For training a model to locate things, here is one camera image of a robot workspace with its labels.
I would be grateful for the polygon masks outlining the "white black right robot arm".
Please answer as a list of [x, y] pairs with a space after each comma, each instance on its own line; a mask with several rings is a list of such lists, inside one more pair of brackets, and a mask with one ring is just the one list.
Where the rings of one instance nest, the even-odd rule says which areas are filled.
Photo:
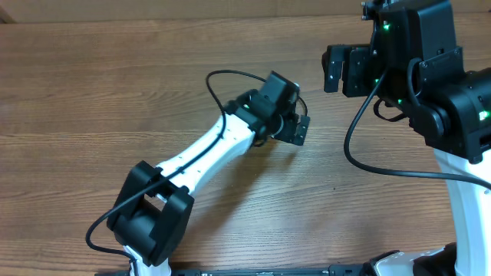
[[322, 57], [324, 90], [399, 110], [433, 149], [447, 184], [456, 240], [442, 248], [389, 251], [350, 275], [490, 273], [490, 71], [466, 71], [452, 5], [444, 0], [372, 1], [368, 44], [334, 44]]

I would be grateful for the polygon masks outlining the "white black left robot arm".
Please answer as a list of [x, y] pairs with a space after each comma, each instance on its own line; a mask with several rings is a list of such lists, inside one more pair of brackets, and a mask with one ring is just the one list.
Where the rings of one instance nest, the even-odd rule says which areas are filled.
[[187, 149], [128, 173], [107, 227], [130, 259], [130, 275], [169, 275], [169, 258], [183, 239], [194, 194], [224, 166], [272, 138], [300, 146], [310, 122], [296, 113], [300, 87], [276, 72], [221, 107], [213, 127]]

